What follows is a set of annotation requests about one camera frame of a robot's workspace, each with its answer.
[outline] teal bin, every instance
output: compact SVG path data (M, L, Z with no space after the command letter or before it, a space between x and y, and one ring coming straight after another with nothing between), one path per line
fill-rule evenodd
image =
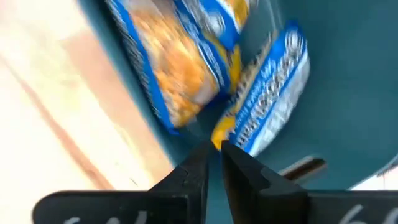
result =
M259 0L243 30L244 63L267 37L261 31L268 29L264 15L271 1ZM308 189L349 189L388 168L398 152L398 1L278 2L281 14L303 27L311 74L289 122L257 159L275 171L307 156L323 159L327 168L300 184ZM170 135L152 114L104 2L80 4L132 100L170 160L178 164L192 147L209 139L202 133L211 132L223 105L206 108L197 124L179 136ZM230 223L218 155L212 160L208 219Z

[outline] teal container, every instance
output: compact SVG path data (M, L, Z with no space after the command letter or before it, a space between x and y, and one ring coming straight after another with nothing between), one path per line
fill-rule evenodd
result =
M197 123L170 135L152 114L105 3L80 4L141 115L178 164L210 138L224 105L206 108ZM349 189L388 168L398 153L398 1L259 0L240 40L244 63L267 38L270 7L302 26L312 67L289 122L257 159L277 172L304 157L324 159L326 169L300 182L308 189ZM231 223L220 159L212 159L208 223Z

